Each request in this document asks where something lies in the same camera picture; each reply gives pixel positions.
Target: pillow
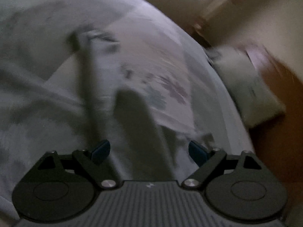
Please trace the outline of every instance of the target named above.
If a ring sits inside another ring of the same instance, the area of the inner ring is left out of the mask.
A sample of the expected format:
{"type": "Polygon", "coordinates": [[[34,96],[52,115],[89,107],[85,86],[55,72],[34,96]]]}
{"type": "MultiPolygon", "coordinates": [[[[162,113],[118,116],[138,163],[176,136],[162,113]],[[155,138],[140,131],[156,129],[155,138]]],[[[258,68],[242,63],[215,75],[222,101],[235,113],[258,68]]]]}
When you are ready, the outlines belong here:
{"type": "Polygon", "coordinates": [[[285,112],[285,105],[270,91],[246,54],[223,46],[207,55],[248,128],[285,112]]]}

